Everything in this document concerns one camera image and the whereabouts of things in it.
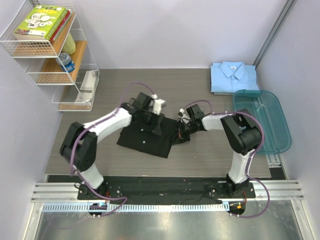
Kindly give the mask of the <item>black long sleeve shirt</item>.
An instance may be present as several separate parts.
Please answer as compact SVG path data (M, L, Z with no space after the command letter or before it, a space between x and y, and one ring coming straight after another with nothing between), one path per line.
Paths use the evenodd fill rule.
M160 128L162 134L156 135L142 125L132 122L122 129L116 144L142 153L167 158L173 145L190 141L190 136L182 130L181 124L175 119L165 117Z

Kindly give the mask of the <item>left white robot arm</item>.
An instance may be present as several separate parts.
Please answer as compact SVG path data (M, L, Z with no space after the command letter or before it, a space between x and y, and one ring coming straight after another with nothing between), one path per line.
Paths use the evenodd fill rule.
M108 184L95 164L98 143L131 123L140 124L145 132L161 135L165 104L166 101L156 94L141 92L137 98L122 102L112 112L94 121L84 124L76 121L70 125L59 153L69 163L71 174L76 173L82 179L93 198L109 199Z

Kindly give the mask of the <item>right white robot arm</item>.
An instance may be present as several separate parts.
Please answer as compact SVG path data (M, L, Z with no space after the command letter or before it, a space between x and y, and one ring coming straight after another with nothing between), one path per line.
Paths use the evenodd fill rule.
M223 130L233 150L225 190L230 197L236 198L249 186L253 157L265 140L263 128L246 109L205 114L198 104L193 104L179 110L177 128L171 142L173 145L182 144L189 142L196 132L213 130Z

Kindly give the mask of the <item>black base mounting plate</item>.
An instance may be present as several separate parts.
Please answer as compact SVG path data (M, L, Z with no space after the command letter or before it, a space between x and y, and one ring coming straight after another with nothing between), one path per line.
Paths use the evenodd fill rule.
M106 176L96 192L119 205L210 205L226 199L254 199L253 184L231 193L224 178Z

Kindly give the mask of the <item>folded light blue shirt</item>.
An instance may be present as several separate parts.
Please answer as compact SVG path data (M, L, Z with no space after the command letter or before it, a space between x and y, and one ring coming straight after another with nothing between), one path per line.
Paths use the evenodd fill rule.
M257 91L256 67L241 61L214 62L210 66L210 85L214 94L233 94L239 90Z

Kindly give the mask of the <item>white paper booklet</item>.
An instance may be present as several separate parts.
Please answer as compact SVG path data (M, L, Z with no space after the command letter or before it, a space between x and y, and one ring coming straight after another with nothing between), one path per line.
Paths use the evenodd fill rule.
M97 70L88 70L85 72L80 87L78 88L79 93L75 99L77 103L89 103L92 101L98 76L99 72Z

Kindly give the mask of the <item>teal plastic tray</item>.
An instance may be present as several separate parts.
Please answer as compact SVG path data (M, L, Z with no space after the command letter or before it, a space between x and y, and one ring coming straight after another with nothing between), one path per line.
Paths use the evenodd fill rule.
M292 138L279 99L267 90L238 90L232 95L234 111L246 109L255 117L264 130L261 155L276 155L286 152Z

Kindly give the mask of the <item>blue lidded jar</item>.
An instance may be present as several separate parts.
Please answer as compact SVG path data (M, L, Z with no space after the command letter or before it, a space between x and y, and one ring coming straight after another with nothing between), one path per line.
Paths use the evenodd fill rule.
M75 64L68 53L60 53L55 61L60 66L63 72L71 73L75 70Z

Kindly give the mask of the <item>yellow green bottle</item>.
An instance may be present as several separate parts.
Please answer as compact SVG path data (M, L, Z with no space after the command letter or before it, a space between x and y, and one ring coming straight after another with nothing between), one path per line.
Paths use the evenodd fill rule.
M70 32L65 39L64 45L62 47L62 52L67 53L68 55L72 55L76 52L76 43Z

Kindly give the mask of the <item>red cover book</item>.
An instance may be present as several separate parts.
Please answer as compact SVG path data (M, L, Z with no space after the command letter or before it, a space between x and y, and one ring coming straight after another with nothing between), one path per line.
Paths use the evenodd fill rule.
M64 16L64 18L60 22L59 26L57 27L57 29L54 31L53 35L49 39L50 42L54 42L57 39L57 37L59 36L61 31L65 27L65 25L67 24L67 22L69 21L71 16L72 16L72 10L71 9L67 9L66 15Z

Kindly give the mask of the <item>green cover book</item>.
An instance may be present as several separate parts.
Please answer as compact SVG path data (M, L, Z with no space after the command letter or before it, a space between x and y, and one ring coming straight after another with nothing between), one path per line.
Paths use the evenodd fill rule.
M67 13L62 6L36 5L13 35L19 41L49 41Z

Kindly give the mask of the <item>aluminium frame rail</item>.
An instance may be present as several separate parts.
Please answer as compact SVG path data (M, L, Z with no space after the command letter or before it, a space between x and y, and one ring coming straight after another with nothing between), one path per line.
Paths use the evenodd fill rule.
M251 181L257 200L287 200L303 196L296 180L264 180L262 183ZM95 196L80 182L37 183L31 197L33 202L68 202L68 201L104 201Z

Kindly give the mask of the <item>grey aluminium wall post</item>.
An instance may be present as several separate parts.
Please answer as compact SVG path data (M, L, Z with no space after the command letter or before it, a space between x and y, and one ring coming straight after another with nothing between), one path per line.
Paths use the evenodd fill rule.
M292 11L293 7L296 4L296 0L286 0L284 5L278 14L277 18L275 19L274 24L271 27L265 41L263 42L254 62L253 65L257 68L261 61L263 60L265 54L267 53L269 47L271 46L272 42L275 40L277 34L279 33L281 27L286 21L286 18L289 16L290 12Z

